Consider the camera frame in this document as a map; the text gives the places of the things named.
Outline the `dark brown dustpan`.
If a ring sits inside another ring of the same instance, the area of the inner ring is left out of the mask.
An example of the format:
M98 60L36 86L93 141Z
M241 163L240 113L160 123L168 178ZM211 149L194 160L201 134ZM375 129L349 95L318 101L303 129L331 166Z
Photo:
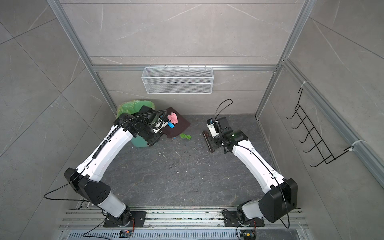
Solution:
M167 136L167 138L171 139L182 134L191 123L187 121L179 112L177 112L174 108L167 108L167 114L175 113L178 118L178 123L174 124L174 127L171 128L169 125L163 128L163 134Z

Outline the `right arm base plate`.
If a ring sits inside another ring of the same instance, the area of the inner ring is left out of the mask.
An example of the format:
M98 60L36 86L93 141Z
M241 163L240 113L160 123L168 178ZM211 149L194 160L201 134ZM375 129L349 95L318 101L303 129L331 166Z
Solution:
M224 217L224 223L226 227L238 227L240 224L242 224L243 226L251 227L265 226L265 222L262 217L248 219L240 211L229 211L227 209L224 209L222 210L222 215Z

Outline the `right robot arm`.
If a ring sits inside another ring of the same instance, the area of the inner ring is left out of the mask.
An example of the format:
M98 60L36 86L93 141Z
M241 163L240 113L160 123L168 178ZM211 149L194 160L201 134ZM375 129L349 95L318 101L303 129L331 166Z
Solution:
M298 184L278 173L254 148L242 131L233 131L227 118L207 120L203 136L211 153L219 148L231 153L248 168L259 183L264 196L238 206L238 218L244 223L254 218L264 218L275 223L297 207Z

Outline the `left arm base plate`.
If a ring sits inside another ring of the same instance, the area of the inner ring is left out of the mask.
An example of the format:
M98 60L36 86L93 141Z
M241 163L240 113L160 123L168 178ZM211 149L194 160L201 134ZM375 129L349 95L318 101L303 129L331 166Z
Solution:
M145 211L125 211L119 218L107 213L106 220L104 222L104 228L130 228L138 227L142 228L146 220L147 212Z

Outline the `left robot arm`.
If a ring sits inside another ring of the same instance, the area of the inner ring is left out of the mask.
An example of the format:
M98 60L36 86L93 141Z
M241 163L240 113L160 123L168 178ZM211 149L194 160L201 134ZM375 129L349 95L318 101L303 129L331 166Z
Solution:
M102 182L109 165L122 148L135 137L142 137L151 146L162 135L168 124L167 110L155 111L143 106L139 112L120 114L107 136L90 156L76 168L68 168L64 176L72 189L93 205L104 210L109 217L126 224L129 207L119 200L111 187Z

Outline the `brown cartoon face brush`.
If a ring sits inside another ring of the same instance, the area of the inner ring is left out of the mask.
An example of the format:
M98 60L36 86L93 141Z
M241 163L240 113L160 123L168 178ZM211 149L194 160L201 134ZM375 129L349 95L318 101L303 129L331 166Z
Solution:
M210 135L208 131L203 131L202 135L207 143L208 149L211 153L214 153L217 149L216 141L215 139Z

